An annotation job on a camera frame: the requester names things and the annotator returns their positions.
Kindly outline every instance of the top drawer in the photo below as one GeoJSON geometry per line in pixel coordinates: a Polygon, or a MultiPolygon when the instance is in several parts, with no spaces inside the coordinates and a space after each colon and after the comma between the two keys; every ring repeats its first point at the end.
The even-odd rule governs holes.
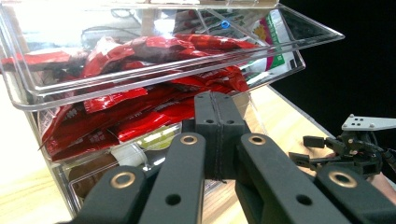
{"type": "Polygon", "coordinates": [[[343,38],[277,1],[179,2],[3,2],[11,102],[37,111],[343,38]]]}

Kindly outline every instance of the wooden surface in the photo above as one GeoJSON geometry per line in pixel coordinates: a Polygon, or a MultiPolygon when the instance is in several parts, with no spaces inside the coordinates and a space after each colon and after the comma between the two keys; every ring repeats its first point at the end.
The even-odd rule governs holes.
{"type": "MultiPolygon", "coordinates": [[[[69,220],[64,201],[57,190],[37,143],[21,111],[4,99],[0,86],[2,116],[0,123],[3,156],[0,162],[0,223],[55,223],[69,220]]],[[[251,93],[259,119],[249,120],[249,126],[262,130],[285,151],[307,153],[313,157],[329,150],[308,150],[302,145],[304,135],[326,136],[315,124],[300,114],[271,89],[259,88],[251,93]]],[[[233,191],[233,181],[207,194],[204,203],[204,223],[247,223],[233,191]]]]}

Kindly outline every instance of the plastic drawer unit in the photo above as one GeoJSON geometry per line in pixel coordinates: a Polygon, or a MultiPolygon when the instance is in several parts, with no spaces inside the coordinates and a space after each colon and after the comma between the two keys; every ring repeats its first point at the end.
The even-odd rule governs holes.
{"type": "Polygon", "coordinates": [[[304,69],[298,49],[343,38],[273,0],[187,2],[2,1],[9,98],[72,215],[108,169],[163,162],[194,95],[254,113],[249,90],[304,69]]]}

